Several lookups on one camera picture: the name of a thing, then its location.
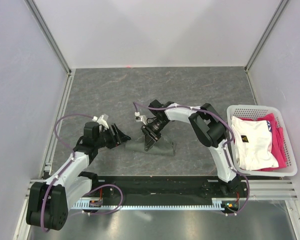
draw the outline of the gray cloth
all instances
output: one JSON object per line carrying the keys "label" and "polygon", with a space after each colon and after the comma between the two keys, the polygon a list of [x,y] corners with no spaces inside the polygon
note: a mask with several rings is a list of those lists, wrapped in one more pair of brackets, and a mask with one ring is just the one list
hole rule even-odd
{"label": "gray cloth", "polygon": [[142,136],[137,140],[132,139],[126,142],[125,149],[144,154],[174,156],[176,153],[176,143],[166,136],[161,136],[159,141],[157,141],[150,150],[145,151],[145,136]]}

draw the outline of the gray floor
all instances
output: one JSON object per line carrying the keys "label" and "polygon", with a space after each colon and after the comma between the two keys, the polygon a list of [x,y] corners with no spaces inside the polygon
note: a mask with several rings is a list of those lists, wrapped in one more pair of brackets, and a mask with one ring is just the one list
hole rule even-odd
{"label": "gray floor", "polygon": [[[227,119],[227,107],[253,105],[254,99],[243,67],[155,67],[77,69],[65,114],[109,115],[108,123],[133,139],[141,136],[134,121],[133,101],[198,106],[210,103]],[[141,114],[150,116],[146,109]],[[82,135],[84,117],[63,121],[60,136],[72,146]],[[165,129],[177,143],[175,156],[148,155],[125,151],[124,146],[101,149],[88,171],[99,175],[215,175],[216,168],[207,148],[202,146],[190,125],[171,122]],[[57,144],[52,171],[68,159],[70,151]]]}
{"label": "gray floor", "polygon": [[250,201],[238,216],[190,210],[122,210],[70,217],[63,229],[29,240],[295,240],[284,201]]}

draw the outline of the cloth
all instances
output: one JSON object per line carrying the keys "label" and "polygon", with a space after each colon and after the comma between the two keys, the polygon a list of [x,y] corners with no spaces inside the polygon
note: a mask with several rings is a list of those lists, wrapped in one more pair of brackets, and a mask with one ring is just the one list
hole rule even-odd
{"label": "cloth", "polygon": [[161,135],[161,138],[153,145],[153,147],[148,151],[145,151],[145,136],[142,136],[137,140],[127,141],[125,143],[125,149],[144,154],[174,156],[176,153],[176,144],[167,136]]}
{"label": "cloth", "polygon": [[245,121],[233,116],[232,130],[236,159],[241,169],[254,171],[279,167],[271,154],[272,129],[269,121]]}
{"label": "cloth", "polygon": [[261,171],[269,172],[275,169],[283,169],[287,167],[287,158],[284,149],[284,130],[282,127],[278,127],[278,123],[273,113],[266,115],[265,117],[259,117],[258,121],[269,121],[272,128],[272,149],[271,153],[278,162],[277,168],[264,168]]}

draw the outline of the robotic arm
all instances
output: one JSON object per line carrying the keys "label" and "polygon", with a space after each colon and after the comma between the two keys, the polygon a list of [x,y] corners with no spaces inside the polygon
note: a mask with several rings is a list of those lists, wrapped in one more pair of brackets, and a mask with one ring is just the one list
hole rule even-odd
{"label": "robotic arm", "polygon": [[[167,102],[166,104],[161,104],[158,100],[152,101],[149,105],[150,108],[156,109],[175,106],[178,106],[178,104],[171,101]],[[206,110],[218,116],[216,110],[209,103],[205,103],[203,106],[194,106],[193,108]],[[181,107],[171,108],[164,111],[150,111],[155,116],[151,123],[147,123],[147,121],[145,121],[146,116],[138,116],[138,114],[136,114],[137,122],[143,122],[141,130],[145,135],[145,151],[151,149],[151,147],[160,139],[160,131],[170,121],[180,121],[191,124],[199,141],[204,146],[208,147],[209,151],[211,152],[216,165],[218,178],[226,184],[229,191],[237,187],[240,180],[231,170],[231,167],[233,166],[230,167],[228,165],[225,155],[226,152],[230,159],[228,146],[225,146],[225,151],[223,149],[223,144],[227,141],[226,128],[219,120],[209,114]]]}
{"label": "robotic arm", "polygon": [[100,148],[115,148],[131,138],[118,129],[116,124],[107,124],[107,115],[94,118],[87,122],[83,136],[79,138],[71,155],[64,165],[45,182],[35,182],[30,189],[26,222],[29,225],[41,225],[43,199],[50,184],[48,200],[45,204],[44,226],[48,229],[60,230],[68,217],[71,207],[95,184],[98,176],[95,173],[83,171],[98,154]]}

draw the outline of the folded cloth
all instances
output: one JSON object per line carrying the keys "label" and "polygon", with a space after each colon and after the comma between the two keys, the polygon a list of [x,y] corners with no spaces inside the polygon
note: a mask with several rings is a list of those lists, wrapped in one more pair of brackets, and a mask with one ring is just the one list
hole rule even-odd
{"label": "folded cloth", "polygon": [[284,149],[284,130],[282,127],[278,127],[278,123],[275,119],[273,113],[270,113],[264,117],[259,117],[258,121],[269,121],[272,130],[272,148],[271,153],[278,162],[278,167],[276,168],[263,168],[261,171],[269,172],[275,169],[282,169],[287,167],[287,158]]}
{"label": "folded cloth", "polygon": [[235,153],[239,167],[243,170],[260,170],[279,167],[271,154],[271,123],[267,120],[245,121],[232,117],[232,130],[235,137]]}

